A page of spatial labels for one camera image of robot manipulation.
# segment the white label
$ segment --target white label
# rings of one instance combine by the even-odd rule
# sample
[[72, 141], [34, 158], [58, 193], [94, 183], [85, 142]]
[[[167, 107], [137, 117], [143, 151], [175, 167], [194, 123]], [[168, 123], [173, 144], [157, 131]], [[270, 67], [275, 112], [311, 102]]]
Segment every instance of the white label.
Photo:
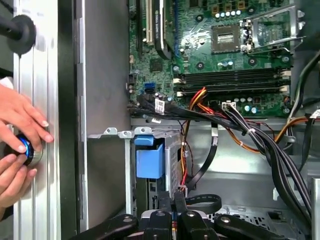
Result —
[[315, 110], [314, 113], [310, 116], [311, 119], [316, 119], [317, 117], [320, 116], [320, 109]]
[[154, 100], [154, 110], [158, 114], [165, 114], [165, 101], [156, 98]]
[[161, 119], [159, 118], [152, 118], [151, 122], [156, 123], [156, 124], [160, 124], [161, 123]]

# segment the human hand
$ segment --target human hand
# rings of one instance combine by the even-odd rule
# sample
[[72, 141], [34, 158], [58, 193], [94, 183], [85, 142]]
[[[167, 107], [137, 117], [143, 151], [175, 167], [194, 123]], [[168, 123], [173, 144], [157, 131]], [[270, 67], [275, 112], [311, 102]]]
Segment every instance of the human hand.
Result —
[[8, 208], [25, 193], [37, 174], [37, 169], [28, 170], [24, 165], [27, 157], [22, 154], [5, 156], [0, 160], [0, 208]]
[[0, 139], [18, 153], [25, 153], [26, 147], [7, 128], [17, 127], [31, 142], [36, 151], [42, 149], [41, 139], [50, 143], [54, 138], [44, 130], [48, 127], [45, 117], [33, 107], [31, 101], [8, 87], [0, 84]]

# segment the chip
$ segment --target chip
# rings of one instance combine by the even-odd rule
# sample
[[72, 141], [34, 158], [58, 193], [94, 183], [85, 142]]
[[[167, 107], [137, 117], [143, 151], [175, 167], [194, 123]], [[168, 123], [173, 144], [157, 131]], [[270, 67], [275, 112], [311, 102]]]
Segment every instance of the chip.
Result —
[[163, 70], [162, 59], [154, 58], [150, 59], [150, 73], [158, 73]]
[[240, 51], [240, 27], [238, 25], [213, 26], [211, 31], [213, 54]]

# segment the knob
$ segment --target knob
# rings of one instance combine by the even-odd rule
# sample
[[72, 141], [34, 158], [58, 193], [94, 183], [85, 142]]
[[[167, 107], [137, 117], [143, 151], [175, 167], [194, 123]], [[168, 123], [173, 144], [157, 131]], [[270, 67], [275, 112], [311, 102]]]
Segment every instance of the knob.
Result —
[[[26, 148], [26, 151], [24, 153], [26, 155], [26, 161], [24, 162], [24, 165], [26, 166], [36, 165], [40, 161], [43, 151], [42, 150], [35, 151], [30, 141], [26, 138], [25, 135], [18, 134], [16, 137], [23, 143], [23, 145]], [[3, 153], [4, 153], [4, 156], [7, 156], [9, 154], [14, 154], [16, 156], [21, 155], [21, 153], [13, 150], [8, 144], [5, 145]]]

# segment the blue plastic tab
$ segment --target blue plastic tab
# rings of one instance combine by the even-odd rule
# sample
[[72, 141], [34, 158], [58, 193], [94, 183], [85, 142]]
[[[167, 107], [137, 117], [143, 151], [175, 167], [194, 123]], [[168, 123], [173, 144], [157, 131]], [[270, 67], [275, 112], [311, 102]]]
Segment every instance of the blue plastic tab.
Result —
[[152, 135], [141, 135], [137, 136], [134, 139], [134, 145], [136, 146], [153, 146], [154, 145], [154, 136]]
[[165, 173], [165, 148], [136, 151], [136, 176], [143, 179], [159, 179]]

